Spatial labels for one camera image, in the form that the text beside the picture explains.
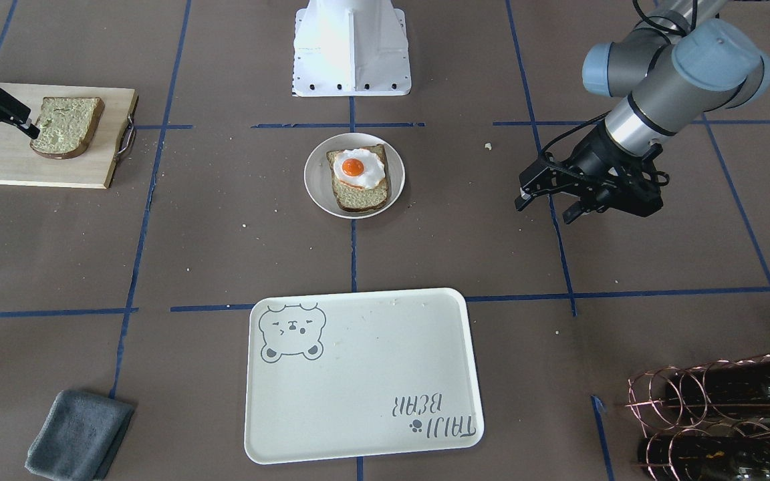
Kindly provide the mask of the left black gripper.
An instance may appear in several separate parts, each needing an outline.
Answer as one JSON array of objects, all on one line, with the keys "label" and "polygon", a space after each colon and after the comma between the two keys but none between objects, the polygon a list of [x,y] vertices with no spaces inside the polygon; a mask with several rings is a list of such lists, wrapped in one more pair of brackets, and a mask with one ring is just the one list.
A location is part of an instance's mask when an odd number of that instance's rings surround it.
[{"label": "left black gripper", "polygon": [[653,215],[664,206],[664,173],[654,164],[661,153],[663,146],[653,144],[644,155],[632,155],[614,142],[604,123],[599,123],[575,146],[564,162],[565,168],[551,160],[536,160],[519,174],[515,210],[525,210],[543,195],[566,192],[580,198],[562,213],[566,225],[592,211],[608,209],[641,217]]}]

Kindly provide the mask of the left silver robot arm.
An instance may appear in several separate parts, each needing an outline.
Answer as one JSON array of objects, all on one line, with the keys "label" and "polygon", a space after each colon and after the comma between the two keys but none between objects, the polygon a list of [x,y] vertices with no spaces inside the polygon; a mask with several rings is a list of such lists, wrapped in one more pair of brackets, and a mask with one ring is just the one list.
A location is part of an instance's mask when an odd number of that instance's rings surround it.
[{"label": "left silver robot arm", "polygon": [[519,175],[516,210],[567,194],[575,198],[562,214],[567,224],[607,210],[653,215],[670,180],[654,164],[665,143],[703,113],[746,106],[769,88],[769,55],[719,18],[725,2],[663,1],[649,13],[633,6],[633,30],[594,45],[582,65],[583,87],[618,103],[582,123],[588,132],[567,158],[539,150]]}]

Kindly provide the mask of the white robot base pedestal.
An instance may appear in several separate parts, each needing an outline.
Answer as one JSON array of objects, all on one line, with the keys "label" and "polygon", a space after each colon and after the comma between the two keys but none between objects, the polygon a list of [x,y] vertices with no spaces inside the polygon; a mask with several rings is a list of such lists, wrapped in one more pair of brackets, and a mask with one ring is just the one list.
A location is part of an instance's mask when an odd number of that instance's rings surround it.
[{"label": "white robot base pedestal", "polygon": [[406,15],[391,1],[309,1],[295,13],[291,93],[301,98],[406,96]]}]

